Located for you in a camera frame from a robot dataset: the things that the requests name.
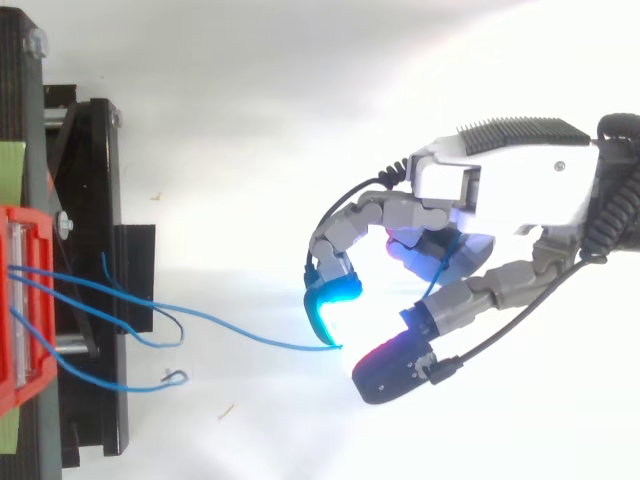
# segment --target electrical wire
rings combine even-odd
[[[138,342],[142,343],[143,345],[146,345],[147,347],[151,347],[151,348],[175,348],[175,347],[179,347],[180,345],[182,345],[182,339],[180,339],[179,342],[177,343],[156,343],[156,342],[152,342],[149,340],[144,339],[143,337],[140,336],[140,334],[138,334],[138,332],[136,332],[131,325],[129,325],[127,322],[120,320],[119,318],[113,317],[111,315],[109,315],[108,313],[104,313],[100,310],[97,310],[93,307],[90,307],[88,305],[85,305],[84,303],[78,302],[76,300],[74,300],[73,298],[67,297],[66,295],[57,292],[51,288],[48,288],[40,283],[34,282],[33,280],[29,280],[28,278],[22,277],[20,275],[16,275],[13,273],[9,274],[9,278],[11,280],[17,281],[17,282],[22,282],[25,285],[29,285],[30,287],[36,288],[44,293],[47,293],[49,295],[52,295],[53,297],[57,298],[58,300],[71,305],[72,307],[75,308],[79,308],[80,310],[83,310],[91,315],[94,315],[98,318],[101,318],[109,323],[113,323],[114,325],[119,326],[120,328],[122,328],[123,330],[127,331],[128,333],[131,334],[131,336],[133,336],[133,338],[135,338]]]
[[[369,180],[365,180],[362,183],[359,183],[358,185],[356,185],[355,187],[353,187],[351,190],[349,190],[347,193],[345,193],[343,196],[341,196],[336,203],[334,203],[333,205],[331,205],[331,207],[329,208],[329,210],[327,210],[325,212],[325,214],[322,216],[322,218],[320,219],[320,221],[318,222],[318,225],[316,226],[316,228],[318,228],[320,225],[322,225],[324,222],[326,222],[329,218],[331,218],[331,215],[333,215],[334,213],[336,213],[336,211],[347,201],[349,200],[351,197],[353,197],[356,193],[358,193],[360,190],[363,190],[367,187],[370,187],[371,185],[382,185],[383,187],[386,188],[386,184],[384,182],[384,180],[381,180],[380,178],[370,178]],[[305,262],[305,264],[307,265],[307,267],[313,267],[313,256],[311,255],[311,250],[307,250],[307,260]]]
[[[433,276],[433,280],[431,280],[431,284],[427,289],[427,293],[424,294],[424,298],[429,296],[429,294],[431,293],[431,290],[433,290],[433,287],[435,287],[436,283],[438,283],[438,279],[440,278],[440,275],[442,274],[445,267],[449,263],[449,259],[451,258],[451,255],[453,255],[453,252],[456,250],[456,247],[458,246],[458,242],[460,241],[461,236],[462,236],[462,232],[458,232],[456,233],[456,236],[453,238],[453,241],[451,242],[451,245],[449,246],[447,253],[444,255],[444,257],[442,258],[442,261],[440,262],[440,265],[438,266],[438,270],[436,270],[436,274]]]
[[[46,277],[52,277],[55,278],[57,280],[62,280],[64,282],[70,282],[70,283],[75,283],[78,285],[82,285],[88,288],[92,288],[94,290],[98,290],[100,292],[103,293],[107,293],[109,295],[112,295],[114,297],[120,298],[122,300],[126,300],[128,302],[131,303],[135,303],[137,305],[142,305],[145,307],[149,307],[149,308],[153,308],[153,307],[157,307],[157,308],[161,308],[163,310],[170,310],[173,312],[179,312],[179,313],[184,313],[187,315],[192,315],[194,317],[200,317],[200,318],[204,318],[205,320],[209,320],[210,322],[213,322],[217,325],[220,325],[221,327],[225,327],[229,330],[232,330],[236,333],[239,333],[240,335],[243,335],[247,338],[250,338],[252,340],[255,340],[257,342],[260,343],[264,343],[266,345],[272,345],[274,347],[279,347],[279,348],[286,348],[289,350],[298,350],[298,351],[303,351],[303,352],[322,352],[322,351],[327,351],[327,350],[336,350],[336,349],[340,349],[342,348],[341,345],[327,345],[327,346],[306,346],[306,345],[295,345],[295,344],[291,344],[291,343],[285,343],[285,342],[280,342],[277,340],[271,340],[265,337],[261,337],[260,335],[256,335],[253,334],[247,330],[244,330],[240,327],[237,327],[229,322],[225,322],[224,320],[221,320],[217,317],[214,317],[213,315],[209,315],[207,313],[204,312],[199,312],[197,310],[193,310],[190,308],[185,308],[185,307],[180,307],[177,305],[170,305],[170,304],[166,304],[166,303],[159,303],[159,302],[152,302],[150,300],[144,300],[142,298],[138,298],[135,297],[133,295],[130,295],[126,292],[120,292],[118,290],[115,290],[113,288],[107,287],[105,285],[101,285],[99,283],[96,282],[92,282],[90,280],[85,280],[83,278],[78,278],[78,277],[74,277],[72,275],[65,275],[63,273],[55,273],[55,272],[49,272],[47,270],[41,270],[39,268],[32,268],[32,267],[23,267],[23,266],[17,266],[17,265],[9,265],[9,270],[13,270],[13,271],[20,271],[20,272],[27,272],[27,273],[34,273],[37,275],[43,275]]]
[[[9,311],[11,312],[11,315],[13,315],[16,318],[16,320],[18,320],[22,325],[24,325],[24,327],[27,330],[29,330],[29,333],[31,333],[31,335],[35,337],[35,339],[44,347],[44,349],[47,350],[49,354],[51,354],[51,356],[56,359],[56,361],[62,368],[64,368],[71,375],[74,375],[79,379],[84,380],[85,382],[88,382],[88,383],[92,383],[93,385],[96,385],[98,387],[106,388],[107,390],[113,390],[116,392],[152,393],[152,392],[158,392],[160,390],[165,390],[167,388],[184,385],[189,380],[188,375],[182,370],[176,370],[175,372],[167,375],[162,379],[162,382],[165,382],[165,383],[162,383],[155,387],[129,387],[127,385],[120,385],[118,383],[112,383],[112,382],[108,382],[106,380],[102,380],[100,378],[94,377],[93,375],[90,375],[81,370],[78,370],[73,365],[68,363],[62,357],[62,355],[56,352],[56,349],[53,347],[53,345],[51,345],[42,336],[42,334],[33,325],[31,325],[31,323],[26,318],[24,318],[15,308],[9,307]],[[170,381],[178,376],[182,378],[177,381]]]
[[[111,285],[113,285],[113,288],[115,288],[116,290],[120,290],[121,292],[125,292],[126,293],[126,290],[124,288],[122,288],[120,286],[120,284],[118,282],[116,282],[111,277],[111,274],[109,273],[109,267],[107,266],[107,256],[105,255],[104,252],[102,252],[101,258],[102,258],[102,272],[104,273],[104,276],[106,277],[107,281]],[[178,328],[180,329],[180,343],[183,343],[184,342],[184,327],[178,321],[178,319],[176,317],[174,317],[173,315],[171,315],[171,314],[165,312],[164,310],[160,309],[160,308],[153,307],[152,310],[154,310],[155,312],[158,312],[160,315],[163,315],[163,316],[167,317],[169,320],[173,321],[173,323],[175,323],[178,326]]]
[[[590,262],[581,260],[580,262],[573,265],[567,271],[565,271],[562,275],[556,278],[553,282],[549,284],[549,286],[536,297],[536,299],[529,304],[527,308],[525,308],[522,312],[516,315],[513,320],[507,323],[504,327],[498,330],[496,333],[491,335],[489,338],[469,350],[467,353],[460,355],[460,362],[465,363],[471,360],[473,357],[478,354],[484,352],[491,345],[496,343],[502,337],[504,337],[507,333],[517,327],[522,321],[527,318],[536,308],[538,308],[542,303],[551,296],[553,292],[555,292],[560,285],[569,280],[575,273],[577,273],[580,269],[590,265]]]

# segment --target black cable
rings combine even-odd
[[[583,267],[586,267],[589,264],[590,262],[586,260],[581,260],[580,262],[576,263],[574,266],[569,268],[567,271],[565,271],[562,275],[560,275],[553,282],[551,282],[549,286],[540,295],[538,295],[536,299],[533,302],[531,302],[527,308],[525,308],[522,312],[516,315],[513,318],[513,320],[511,320],[509,323],[507,323],[504,327],[502,327],[496,333],[491,335],[485,341],[483,341],[482,343],[478,344],[477,346],[469,350],[467,353],[460,355],[459,357],[460,363],[462,364],[462,363],[468,362],[473,357],[484,352],[487,348],[489,348],[491,345],[496,343],[498,340],[504,337],[511,330],[516,328],[520,323],[522,323],[522,321],[525,318],[531,315],[531,313],[533,313],[533,311],[536,308],[542,305],[542,303],[547,298],[549,298],[551,294],[555,292],[558,289],[558,287],[560,287],[560,285],[562,285],[564,282],[569,280],[569,278],[572,277],[576,272],[578,272],[578,270],[582,269]]]
[[[377,178],[370,178],[369,180],[365,180],[364,182],[356,185],[347,193],[345,193],[342,197],[336,201],[329,210],[322,216],[316,228],[322,225],[324,222],[331,218],[331,215],[336,213],[336,211],[351,197],[353,197],[360,190],[363,190],[371,185],[382,185],[387,190],[392,190],[393,187],[399,185],[407,178],[407,163],[408,160],[403,158],[401,162],[395,162],[393,165],[389,165],[385,170],[381,170],[378,173]],[[307,271],[313,270],[313,256],[311,255],[311,251],[307,250],[307,260],[305,262],[305,269]]]
[[[370,187],[371,185],[382,185],[383,187],[385,186],[385,184],[383,183],[382,180],[380,180],[379,178],[370,178],[369,180],[365,180],[364,182],[356,185],[355,187],[353,187],[351,190],[349,190],[347,193],[345,193],[343,196],[341,196],[338,201],[336,203],[334,203],[333,205],[331,205],[331,207],[329,208],[329,210],[327,210],[327,212],[322,216],[322,218],[320,219],[320,221],[318,222],[318,226],[316,228],[318,228],[320,225],[322,225],[324,222],[326,222],[329,218],[331,218],[331,215],[333,215],[334,213],[336,213],[336,211],[347,201],[349,200],[351,197],[353,197],[356,193],[358,193],[360,190],[363,190],[367,187]],[[311,256],[311,251],[307,251],[307,261],[306,261],[306,265],[307,267],[312,267],[313,266],[313,257]]]
[[[598,123],[598,139],[622,138],[640,140],[640,116],[628,113],[614,113],[604,116]],[[556,289],[578,270],[590,264],[604,265],[607,256],[616,247],[631,221],[640,211],[640,162],[638,162],[615,195],[598,212],[588,226],[580,248],[581,261],[562,273],[556,280],[513,320],[464,355],[436,362],[434,381],[440,382],[453,375],[462,365],[485,351],[518,326],[538,308]]]

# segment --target robotic hand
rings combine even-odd
[[[640,250],[639,142],[640,116],[630,114],[604,117],[597,140],[559,119],[491,120],[438,138],[347,192],[313,233],[305,267],[304,304],[321,341],[334,344],[336,329],[323,319],[322,306],[363,292],[347,250],[369,225],[387,229],[387,251],[405,268],[442,286],[400,312],[402,331],[354,367],[362,398],[383,403],[445,380],[580,268],[606,263],[614,249]],[[412,193],[392,191],[402,180],[411,182]],[[338,210],[376,183],[388,191],[365,192]],[[543,233],[530,261],[471,276],[491,255],[496,236],[534,226]],[[430,346],[488,309],[525,306],[463,355],[438,360]],[[357,320],[368,328],[367,319]]]

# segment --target white backdrop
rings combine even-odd
[[[306,344],[308,237],[351,185],[472,120],[595,134],[603,114],[640,113],[634,2],[595,3],[17,0],[49,34],[45,80],[123,111],[123,214],[158,225],[156,298]],[[501,239],[492,265],[531,241]],[[354,262],[395,280],[383,245]],[[185,319],[179,351],[129,344],[129,381],[193,381],[131,396],[125,454],[85,449],[65,479],[640,478],[638,257],[590,267],[454,378],[378,407],[338,353]],[[464,351],[512,314],[436,348]]]

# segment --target coiled black cable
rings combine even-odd
[[[640,140],[640,116],[630,113],[606,115],[598,123],[598,138]],[[604,208],[588,226],[580,258],[589,263],[606,263],[627,226],[640,212],[640,162]]]
[[[381,185],[387,190],[391,190],[393,187],[398,186],[401,182],[404,182],[407,178],[407,163],[409,161],[403,158],[401,162],[395,162],[393,165],[389,165],[385,170],[381,170],[378,173],[378,179]]]

